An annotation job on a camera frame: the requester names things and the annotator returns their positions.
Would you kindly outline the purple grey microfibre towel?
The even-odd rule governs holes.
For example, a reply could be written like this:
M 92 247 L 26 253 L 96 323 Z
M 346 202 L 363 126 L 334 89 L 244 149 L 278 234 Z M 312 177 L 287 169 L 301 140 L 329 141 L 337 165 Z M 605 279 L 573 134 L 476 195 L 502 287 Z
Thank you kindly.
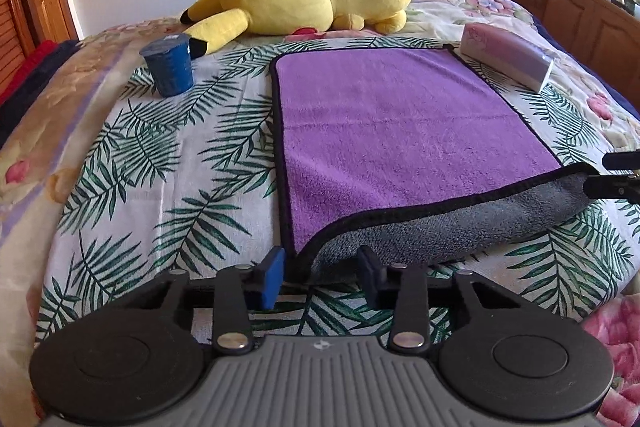
M 562 166 L 453 50 L 339 49 L 270 66 L 288 276 L 351 280 L 359 248 L 437 265 L 562 225 L 589 206 Z

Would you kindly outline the palm leaf print cloth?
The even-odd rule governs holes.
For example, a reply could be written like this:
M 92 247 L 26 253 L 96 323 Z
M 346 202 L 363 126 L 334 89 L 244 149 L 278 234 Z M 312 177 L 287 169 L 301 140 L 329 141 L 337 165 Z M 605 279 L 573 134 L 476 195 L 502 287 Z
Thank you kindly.
M 281 54 L 434 49 L 424 37 L 238 44 L 198 62 L 195 86 L 162 100 L 145 67 L 131 75 L 90 147 L 53 239 L 38 338 L 170 268 L 211 277 L 255 262 L 279 232 L 271 80 Z M 436 265 L 480 272 L 557 314 L 581 319 L 639 268 L 639 209 L 596 202 L 525 241 Z

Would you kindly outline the wooden sideboard cabinet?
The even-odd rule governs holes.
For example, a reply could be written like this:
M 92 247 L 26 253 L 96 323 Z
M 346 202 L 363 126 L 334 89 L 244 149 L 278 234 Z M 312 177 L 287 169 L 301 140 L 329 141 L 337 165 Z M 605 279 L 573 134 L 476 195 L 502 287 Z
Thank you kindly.
M 608 0 L 512 0 L 632 106 L 639 106 L 639 21 Z

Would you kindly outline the pink tissue pack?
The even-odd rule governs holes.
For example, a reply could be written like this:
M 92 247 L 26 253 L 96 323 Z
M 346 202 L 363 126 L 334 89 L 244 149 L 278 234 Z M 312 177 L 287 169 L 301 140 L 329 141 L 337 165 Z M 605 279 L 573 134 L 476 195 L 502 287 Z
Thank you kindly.
M 464 25 L 460 53 L 537 93 L 546 87 L 554 66 L 553 57 L 536 44 L 481 23 Z

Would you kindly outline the blue plastic cup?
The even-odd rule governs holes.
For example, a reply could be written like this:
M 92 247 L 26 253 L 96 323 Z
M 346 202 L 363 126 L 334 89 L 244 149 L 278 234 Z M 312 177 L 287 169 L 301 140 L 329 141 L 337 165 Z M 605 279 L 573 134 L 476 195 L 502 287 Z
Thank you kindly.
M 186 92 L 193 86 L 189 40 L 185 34 L 168 35 L 148 43 L 139 52 L 156 90 L 164 98 Z

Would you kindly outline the floral bed quilt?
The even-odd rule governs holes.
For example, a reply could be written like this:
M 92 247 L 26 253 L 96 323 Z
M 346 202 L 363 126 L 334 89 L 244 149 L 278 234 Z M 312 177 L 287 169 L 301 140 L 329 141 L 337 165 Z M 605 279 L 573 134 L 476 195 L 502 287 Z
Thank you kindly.
M 639 121 L 610 87 L 563 52 L 540 23 L 509 0 L 412 0 L 401 35 L 457 44 L 467 23 L 514 32 L 555 58 L 548 86 L 529 93 L 482 68 L 480 75 L 533 127 L 564 165 L 599 166 L 605 153 L 635 150 Z M 132 73 L 140 49 L 178 29 L 175 18 L 115 27 L 86 39 L 55 73 L 1 150 L 1 421 L 32 426 L 38 404 L 28 362 L 53 239 L 62 211 L 94 140 Z M 371 31 L 304 31 L 291 37 L 239 38 L 259 46 L 338 38 L 379 37 Z M 218 53 L 205 57 L 211 58 Z

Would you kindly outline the dark navy blanket edge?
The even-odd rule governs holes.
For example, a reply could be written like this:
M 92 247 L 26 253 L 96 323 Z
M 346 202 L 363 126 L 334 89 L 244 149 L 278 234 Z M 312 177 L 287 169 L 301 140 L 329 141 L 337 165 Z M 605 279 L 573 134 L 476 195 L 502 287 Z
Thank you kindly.
M 65 40 L 58 43 L 58 48 L 49 55 L 41 65 L 27 77 L 21 88 L 6 103 L 1 105 L 1 144 L 6 143 L 9 136 L 25 116 L 29 107 L 35 103 L 40 93 L 49 84 L 54 74 L 79 50 L 79 41 Z

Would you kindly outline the red blanket edge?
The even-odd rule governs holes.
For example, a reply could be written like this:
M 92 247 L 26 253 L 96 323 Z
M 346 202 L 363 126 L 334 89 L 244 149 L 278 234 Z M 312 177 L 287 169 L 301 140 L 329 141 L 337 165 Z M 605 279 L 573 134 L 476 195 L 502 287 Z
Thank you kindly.
M 12 95 L 21 88 L 27 77 L 42 64 L 42 62 L 58 48 L 58 44 L 52 40 L 44 40 L 32 52 L 30 52 L 17 70 L 10 76 L 9 81 L 1 87 L 0 104 L 3 105 Z

